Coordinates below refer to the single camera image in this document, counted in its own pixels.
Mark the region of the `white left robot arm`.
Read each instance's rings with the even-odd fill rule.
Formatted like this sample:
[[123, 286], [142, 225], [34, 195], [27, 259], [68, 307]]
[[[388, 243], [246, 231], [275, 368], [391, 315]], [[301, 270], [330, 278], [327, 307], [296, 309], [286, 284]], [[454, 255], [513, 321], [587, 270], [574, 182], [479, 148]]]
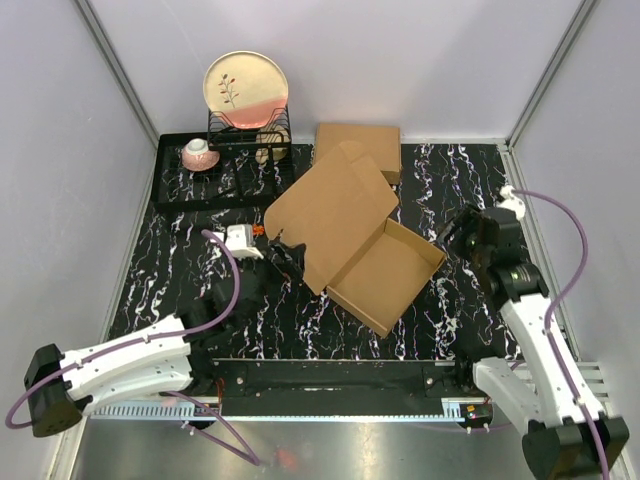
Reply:
[[152, 325], [79, 350], [56, 344], [39, 348], [24, 377], [26, 428], [36, 438], [64, 432], [100, 408], [145, 395], [203, 396], [216, 372], [205, 365], [210, 350], [225, 344], [256, 316], [268, 278], [301, 275], [305, 245], [270, 241], [263, 248], [232, 243], [206, 230], [231, 274], [191, 303]]

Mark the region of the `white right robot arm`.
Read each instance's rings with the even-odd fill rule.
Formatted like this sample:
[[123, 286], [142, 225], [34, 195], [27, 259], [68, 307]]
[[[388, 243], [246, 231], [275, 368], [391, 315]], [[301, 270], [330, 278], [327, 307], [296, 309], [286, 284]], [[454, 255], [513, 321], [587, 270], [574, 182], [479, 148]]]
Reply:
[[482, 392], [497, 404], [519, 432], [535, 478], [609, 478], [629, 429], [622, 417], [606, 413], [564, 341], [546, 282], [520, 247], [522, 215], [506, 202], [488, 209], [467, 204], [437, 237], [469, 263], [531, 377], [525, 383], [507, 360], [471, 351], [454, 371], [454, 384], [463, 395]]

